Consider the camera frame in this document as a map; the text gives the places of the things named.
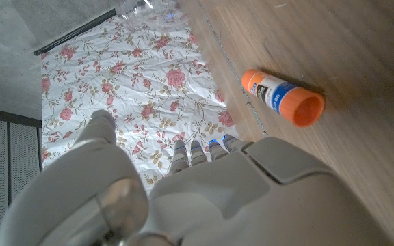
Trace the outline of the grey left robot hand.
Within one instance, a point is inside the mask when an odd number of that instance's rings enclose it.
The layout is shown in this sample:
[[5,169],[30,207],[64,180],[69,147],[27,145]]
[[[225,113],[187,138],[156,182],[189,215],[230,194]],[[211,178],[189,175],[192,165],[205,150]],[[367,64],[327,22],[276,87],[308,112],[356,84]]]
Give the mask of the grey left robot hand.
[[327,165],[275,137],[178,143],[150,191],[95,111],[12,201],[0,245],[392,245]]

